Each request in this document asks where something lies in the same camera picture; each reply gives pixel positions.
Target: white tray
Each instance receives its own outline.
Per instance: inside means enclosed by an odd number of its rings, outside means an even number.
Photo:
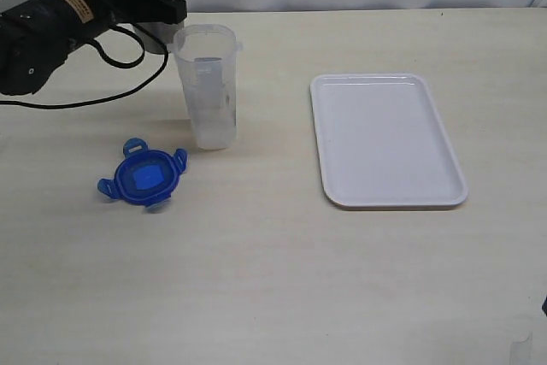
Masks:
[[[468,188],[425,82],[328,74],[311,96],[326,195],[345,208],[452,208]]]

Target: blue plastic lid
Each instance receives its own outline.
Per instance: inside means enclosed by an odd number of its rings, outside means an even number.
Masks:
[[[113,200],[133,205],[156,206],[171,197],[186,171],[188,153],[178,149],[173,156],[149,150],[140,138],[132,138],[123,146],[126,159],[115,172],[113,180],[99,181],[98,190]]]

